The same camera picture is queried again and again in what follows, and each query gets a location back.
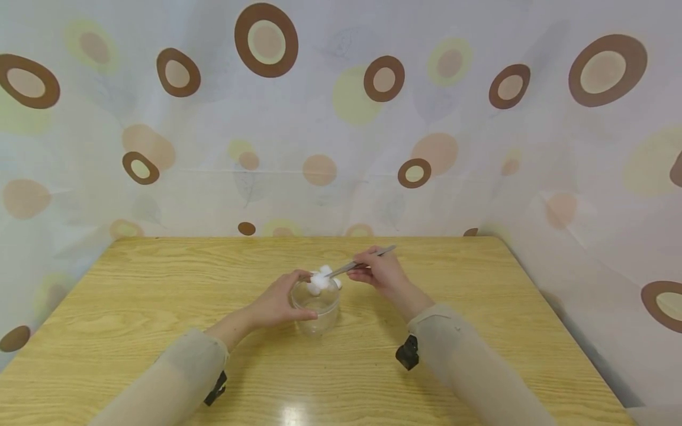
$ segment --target black wrist strap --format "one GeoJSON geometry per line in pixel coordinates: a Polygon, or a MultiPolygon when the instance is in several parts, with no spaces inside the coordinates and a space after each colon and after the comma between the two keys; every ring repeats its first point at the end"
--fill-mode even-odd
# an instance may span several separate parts
{"type": "Polygon", "coordinates": [[[417,336],[409,335],[405,343],[396,351],[396,359],[400,361],[407,371],[412,370],[419,364],[419,352],[417,346],[417,336]]]}
{"type": "Polygon", "coordinates": [[[213,387],[213,390],[209,394],[209,396],[204,399],[204,404],[207,406],[211,406],[213,402],[218,399],[219,396],[221,396],[223,393],[225,393],[225,383],[227,382],[227,374],[225,374],[225,371],[220,372],[220,377],[218,378],[218,381],[216,382],[216,385],[213,387]]]}

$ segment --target right hand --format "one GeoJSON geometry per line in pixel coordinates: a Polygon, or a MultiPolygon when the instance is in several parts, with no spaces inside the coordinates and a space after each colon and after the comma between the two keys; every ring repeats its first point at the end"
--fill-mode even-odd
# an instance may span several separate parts
{"type": "Polygon", "coordinates": [[[382,256],[374,254],[382,249],[382,247],[373,245],[364,252],[353,256],[354,262],[365,266],[351,269],[347,275],[353,281],[370,284],[383,296],[387,296],[392,290],[411,285],[411,283],[393,252],[388,252],[382,256]]]}
{"type": "Polygon", "coordinates": [[[353,260],[367,266],[348,271],[353,281],[364,282],[376,288],[396,307],[405,322],[434,305],[433,300],[410,282],[393,252],[377,256],[381,247],[372,246],[355,255],[353,260]]]}

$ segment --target left hand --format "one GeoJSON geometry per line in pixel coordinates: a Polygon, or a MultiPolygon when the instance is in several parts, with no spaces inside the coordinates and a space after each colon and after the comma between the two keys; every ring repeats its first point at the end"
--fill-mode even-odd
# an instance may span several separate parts
{"type": "Polygon", "coordinates": [[[308,281],[310,272],[297,269],[277,278],[253,303],[245,309],[249,311],[255,327],[273,327],[290,321],[316,320],[317,312],[309,309],[296,309],[289,303],[289,293],[301,280],[308,281]]]}

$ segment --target clear plastic cup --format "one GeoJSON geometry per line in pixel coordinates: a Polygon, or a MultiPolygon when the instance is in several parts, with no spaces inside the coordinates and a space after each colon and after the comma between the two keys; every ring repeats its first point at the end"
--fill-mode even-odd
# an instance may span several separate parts
{"type": "Polygon", "coordinates": [[[297,309],[311,309],[317,312],[317,319],[297,321],[298,329],[304,335],[317,336],[334,327],[339,313],[339,289],[332,281],[320,294],[314,296],[308,291],[307,282],[297,282],[291,290],[291,303],[297,309]]]}

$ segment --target hand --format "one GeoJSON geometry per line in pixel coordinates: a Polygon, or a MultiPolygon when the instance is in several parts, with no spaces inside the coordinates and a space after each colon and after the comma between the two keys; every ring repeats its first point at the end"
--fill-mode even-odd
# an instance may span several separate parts
{"type": "Polygon", "coordinates": [[[299,269],[282,275],[250,305],[225,315],[204,333],[222,340],[230,352],[255,329],[272,327],[289,321],[317,319],[317,312],[295,309],[289,304],[291,288],[300,279],[309,281],[310,275],[310,272],[299,269]]]}
{"type": "Polygon", "coordinates": [[[351,269],[347,273],[348,277],[376,288],[382,296],[393,303],[405,322],[410,322],[420,312],[432,307],[434,301],[412,284],[393,252],[382,256],[374,254],[379,250],[382,248],[372,246],[355,255],[353,258],[355,262],[367,266],[351,269]]]}
{"type": "Polygon", "coordinates": [[[289,303],[289,293],[301,281],[310,281],[310,272],[297,269],[284,274],[270,284],[246,309],[251,313],[256,327],[272,327],[289,321],[316,320],[317,312],[310,309],[296,309],[289,303]]]}

